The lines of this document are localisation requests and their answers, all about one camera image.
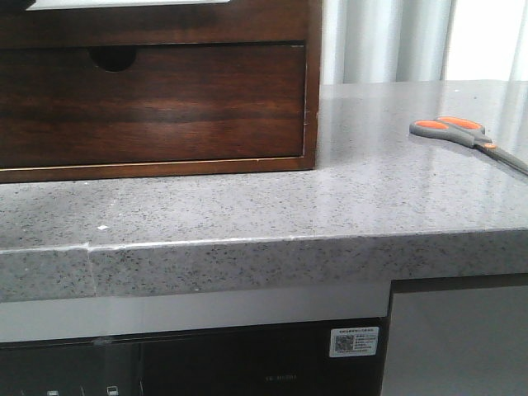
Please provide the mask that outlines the grey orange handled scissors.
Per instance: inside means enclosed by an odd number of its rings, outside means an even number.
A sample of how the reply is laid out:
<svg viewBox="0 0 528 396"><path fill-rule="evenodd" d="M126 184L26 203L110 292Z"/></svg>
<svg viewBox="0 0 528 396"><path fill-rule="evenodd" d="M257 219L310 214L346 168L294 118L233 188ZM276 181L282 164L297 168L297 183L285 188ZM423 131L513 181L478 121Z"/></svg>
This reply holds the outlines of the grey orange handled scissors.
<svg viewBox="0 0 528 396"><path fill-rule="evenodd" d="M499 148L485 132L483 125L454 116L439 116L434 120L416 120L409 126L416 136L450 141L466 148L477 149L499 162L527 175L527 164Z"/></svg>

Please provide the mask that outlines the dark wooden drawer cabinet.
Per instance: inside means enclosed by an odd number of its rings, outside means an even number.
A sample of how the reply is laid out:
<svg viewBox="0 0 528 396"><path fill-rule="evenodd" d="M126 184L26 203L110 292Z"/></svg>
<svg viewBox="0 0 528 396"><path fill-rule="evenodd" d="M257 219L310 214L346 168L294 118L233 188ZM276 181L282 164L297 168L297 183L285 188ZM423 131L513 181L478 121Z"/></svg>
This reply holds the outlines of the dark wooden drawer cabinet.
<svg viewBox="0 0 528 396"><path fill-rule="evenodd" d="M301 45L304 136L299 155L48 167L3 167L2 182L160 177L310 169L318 134L322 3L319 1L4 1L3 50L88 48L117 72L134 55L110 47L146 45Z"/></svg>

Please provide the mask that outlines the black built-in appliance panel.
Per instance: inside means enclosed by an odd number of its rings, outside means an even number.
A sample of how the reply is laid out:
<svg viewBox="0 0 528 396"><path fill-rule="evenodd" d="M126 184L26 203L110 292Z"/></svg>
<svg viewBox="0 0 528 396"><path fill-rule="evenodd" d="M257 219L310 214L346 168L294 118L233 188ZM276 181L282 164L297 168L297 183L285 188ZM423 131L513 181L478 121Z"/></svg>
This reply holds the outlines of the black built-in appliance panel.
<svg viewBox="0 0 528 396"><path fill-rule="evenodd" d="M1 345L4 395L377 395L384 317ZM374 356L331 358L335 328L379 327Z"/></svg>

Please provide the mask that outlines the white QR code sticker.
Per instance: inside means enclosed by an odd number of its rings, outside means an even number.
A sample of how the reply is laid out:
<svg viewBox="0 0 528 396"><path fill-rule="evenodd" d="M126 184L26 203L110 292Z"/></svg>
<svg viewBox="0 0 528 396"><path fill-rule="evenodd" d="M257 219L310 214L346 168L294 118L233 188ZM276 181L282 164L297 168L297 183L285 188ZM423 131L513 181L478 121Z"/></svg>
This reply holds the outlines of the white QR code sticker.
<svg viewBox="0 0 528 396"><path fill-rule="evenodd" d="M374 356L377 352L380 328L335 328L330 332L331 358Z"/></svg>

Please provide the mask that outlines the white sheer curtain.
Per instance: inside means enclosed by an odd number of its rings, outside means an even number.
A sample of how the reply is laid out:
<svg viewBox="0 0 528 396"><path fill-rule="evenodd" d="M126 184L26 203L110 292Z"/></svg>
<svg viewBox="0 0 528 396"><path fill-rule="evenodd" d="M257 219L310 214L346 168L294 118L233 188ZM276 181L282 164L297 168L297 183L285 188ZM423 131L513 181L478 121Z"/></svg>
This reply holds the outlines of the white sheer curtain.
<svg viewBox="0 0 528 396"><path fill-rule="evenodd" d="M527 79L525 1L326 1L322 82Z"/></svg>

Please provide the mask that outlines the grey cabinet door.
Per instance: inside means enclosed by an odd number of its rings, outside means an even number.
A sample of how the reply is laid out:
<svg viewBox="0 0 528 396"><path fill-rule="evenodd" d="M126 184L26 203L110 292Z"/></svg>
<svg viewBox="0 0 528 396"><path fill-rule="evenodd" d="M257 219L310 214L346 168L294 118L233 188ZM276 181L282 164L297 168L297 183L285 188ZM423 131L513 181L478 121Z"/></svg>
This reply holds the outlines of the grey cabinet door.
<svg viewBox="0 0 528 396"><path fill-rule="evenodd" d="M383 395L525 395L527 284L395 283Z"/></svg>

